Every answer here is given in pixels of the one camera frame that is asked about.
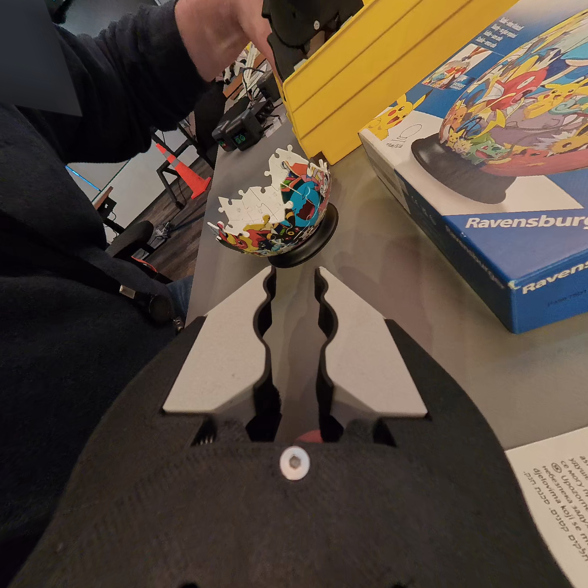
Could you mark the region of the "person's left hand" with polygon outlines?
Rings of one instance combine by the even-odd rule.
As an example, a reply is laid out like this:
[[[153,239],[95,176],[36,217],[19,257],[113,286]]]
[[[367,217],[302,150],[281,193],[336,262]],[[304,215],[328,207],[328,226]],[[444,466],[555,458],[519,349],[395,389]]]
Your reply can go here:
[[[268,44],[269,21],[263,1],[178,1],[175,20],[182,42],[199,75],[210,82],[252,42],[275,69]]]

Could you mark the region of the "black desk leg frame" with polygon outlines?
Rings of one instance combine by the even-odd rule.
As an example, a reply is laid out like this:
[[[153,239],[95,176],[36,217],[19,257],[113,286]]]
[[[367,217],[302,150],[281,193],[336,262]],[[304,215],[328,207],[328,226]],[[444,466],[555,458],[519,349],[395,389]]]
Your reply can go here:
[[[173,167],[172,163],[170,163],[170,161],[168,160],[166,152],[171,153],[172,155],[174,155],[174,157],[178,159],[179,156],[188,149],[188,147],[195,147],[196,142],[194,137],[191,136],[191,134],[185,126],[180,124],[177,130],[182,134],[184,140],[180,144],[180,146],[175,150],[172,150],[166,143],[164,137],[165,133],[163,131],[152,129],[151,137],[156,147],[161,146],[164,149],[164,162],[157,168],[157,175],[164,186],[166,195],[170,198],[171,202],[174,204],[176,209],[183,210],[187,205],[187,197],[183,195],[182,189],[180,187],[180,199],[178,199],[175,194],[173,186],[168,181],[168,176],[174,176],[177,180],[180,181],[180,175],[177,171],[175,171],[175,168]]]

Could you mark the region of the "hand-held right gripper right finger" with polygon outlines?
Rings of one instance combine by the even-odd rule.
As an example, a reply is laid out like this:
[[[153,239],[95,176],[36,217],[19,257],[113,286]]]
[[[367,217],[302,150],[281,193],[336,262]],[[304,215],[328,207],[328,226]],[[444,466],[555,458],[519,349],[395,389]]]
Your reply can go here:
[[[323,439],[354,420],[428,414],[384,316],[324,267],[315,270],[320,349],[316,397]]]

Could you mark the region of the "orange traffic cone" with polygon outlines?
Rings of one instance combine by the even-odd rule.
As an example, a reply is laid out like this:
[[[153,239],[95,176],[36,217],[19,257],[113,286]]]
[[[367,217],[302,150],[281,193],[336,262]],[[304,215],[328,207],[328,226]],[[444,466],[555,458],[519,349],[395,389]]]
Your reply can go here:
[[[161,170],[158,170],[160,179],[163,181],[164,172],[174,172],[186,185],[192,190],[191,199],[196,199],[200,195],[204,194],[212,181],[211,177],[203,178],[193,171],[190,167],[185,165],[178,157],[170,152],[166,146],[161,143],[155,142],[155,146],[158,151],[164,156],[167,166],[164,166]]]

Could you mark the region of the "black office chair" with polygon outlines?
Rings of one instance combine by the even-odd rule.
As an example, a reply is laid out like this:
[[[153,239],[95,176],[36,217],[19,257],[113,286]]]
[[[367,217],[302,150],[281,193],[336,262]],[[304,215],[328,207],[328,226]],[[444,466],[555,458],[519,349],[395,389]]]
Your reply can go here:
[[[107,254],[115,259],[127,261],[141,269],[151,279],[168,285],[172,280],[156,270],[150,263],[136,259],[134,254],[143,250],[152,254],[155,250],[149,245],[154,232],[153,224],[148,220],[140,221],[118,235],[106,248]]]

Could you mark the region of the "blue puzzle box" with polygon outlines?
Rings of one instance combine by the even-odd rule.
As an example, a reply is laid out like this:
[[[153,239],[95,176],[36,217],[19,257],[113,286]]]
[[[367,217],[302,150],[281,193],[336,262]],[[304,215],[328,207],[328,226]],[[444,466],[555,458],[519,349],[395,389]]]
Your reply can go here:
[[[587,1],[474,24],[359,133],[382,182],[503,325],[587,313]]]

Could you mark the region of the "person's dark sweater torso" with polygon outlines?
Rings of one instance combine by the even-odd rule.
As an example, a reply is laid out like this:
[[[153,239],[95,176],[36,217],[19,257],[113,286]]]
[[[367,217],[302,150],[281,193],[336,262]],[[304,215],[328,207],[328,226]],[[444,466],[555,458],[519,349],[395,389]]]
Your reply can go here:
[[[106,252],[98,212],[66,164],[16,107],[1,105],[1,587],[48,525],[100,418],[171,342],[119,293],[51,271],[54,250],[91,262],[117,283],[170,294]]]

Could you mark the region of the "person's left forearm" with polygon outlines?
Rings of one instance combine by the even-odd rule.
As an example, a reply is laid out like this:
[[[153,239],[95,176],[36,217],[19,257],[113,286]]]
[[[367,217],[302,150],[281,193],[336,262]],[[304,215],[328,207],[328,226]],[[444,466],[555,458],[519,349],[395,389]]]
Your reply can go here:
[[[147,151],[151,130],[176,128],[208,90],[174,9],[173,1],[143,6],[95,37],[56,27],[82,115],[16,109],[64,164],[117,163]]]

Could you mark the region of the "black charger box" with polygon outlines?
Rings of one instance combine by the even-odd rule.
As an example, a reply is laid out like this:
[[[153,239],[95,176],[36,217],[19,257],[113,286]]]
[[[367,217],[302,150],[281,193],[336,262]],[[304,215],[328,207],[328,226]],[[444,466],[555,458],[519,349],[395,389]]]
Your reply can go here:
[[[212,131],[212,138],[225,151],[246,151],[257,144],[265,130],[251,109],[234,114],[227,112]]]

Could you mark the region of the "black round ball stand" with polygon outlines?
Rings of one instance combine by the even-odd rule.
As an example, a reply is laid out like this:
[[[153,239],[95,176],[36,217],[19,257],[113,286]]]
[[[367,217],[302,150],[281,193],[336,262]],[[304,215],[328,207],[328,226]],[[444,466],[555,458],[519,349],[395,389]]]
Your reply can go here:
[[[292,250],[269,257],[269,263],[278,269],[299,266],[313,257],[328,244],[339,222],[339,213],[334,204],[328,203],[322,221],[310,237]]]

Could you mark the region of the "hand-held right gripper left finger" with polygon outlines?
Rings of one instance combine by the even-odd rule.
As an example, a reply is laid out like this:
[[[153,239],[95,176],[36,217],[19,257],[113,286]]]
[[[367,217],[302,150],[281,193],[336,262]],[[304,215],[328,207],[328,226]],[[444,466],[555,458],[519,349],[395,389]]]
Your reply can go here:
[[[281,414],[270,349],[263,335],[272,324],[276,269],[264,268],[196,320],[200,330],[163,411],[235,420],[250,439],[274,439]]]

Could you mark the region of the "yellow plastic bin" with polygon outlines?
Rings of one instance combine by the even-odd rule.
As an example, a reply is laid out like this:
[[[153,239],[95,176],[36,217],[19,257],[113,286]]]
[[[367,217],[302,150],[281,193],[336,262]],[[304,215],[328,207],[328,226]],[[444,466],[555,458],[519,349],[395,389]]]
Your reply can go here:
[[[283,98],[307,158],[335,164],[359,132],[516,1],[365,1],[284,80]]]

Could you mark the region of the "small wooden desk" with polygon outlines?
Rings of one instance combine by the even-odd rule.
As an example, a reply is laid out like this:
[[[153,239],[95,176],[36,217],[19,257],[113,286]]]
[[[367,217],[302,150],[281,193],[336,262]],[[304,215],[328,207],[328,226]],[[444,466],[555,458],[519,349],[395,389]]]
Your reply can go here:
[[[114,212],[116,202],[111,198],[113,186],[108,186],[99,195],[98,199],[93,202],[94,209],[98,212],[103,225],[113,231],[116,235],[120,235],[124,232],[120,224],[116,220],[110,218],[110,214]]]

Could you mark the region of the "person's blue jeans leg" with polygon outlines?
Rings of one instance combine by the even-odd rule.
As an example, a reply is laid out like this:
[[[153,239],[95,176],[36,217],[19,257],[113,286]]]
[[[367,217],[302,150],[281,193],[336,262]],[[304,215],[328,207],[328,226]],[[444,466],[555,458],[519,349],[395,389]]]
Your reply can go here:
[[[179,316],[184,322],[187,319],[187,312],[193,283],[194,276],[188,275],[166,284],[166,288],[170,294],[176,315]]]

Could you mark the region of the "colourful partly built puzzle ball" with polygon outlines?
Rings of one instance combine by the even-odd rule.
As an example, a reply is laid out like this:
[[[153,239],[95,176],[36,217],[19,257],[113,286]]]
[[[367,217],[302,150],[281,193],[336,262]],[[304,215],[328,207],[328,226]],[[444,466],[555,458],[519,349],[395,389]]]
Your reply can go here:
[[[328,163],[313,163],[289,144],[277,148],[264,172],[266,187],[218,197],[221,220],[208,222],[215,239],[233,251],[269,258],[309,243],[326,218],[332,190]]]

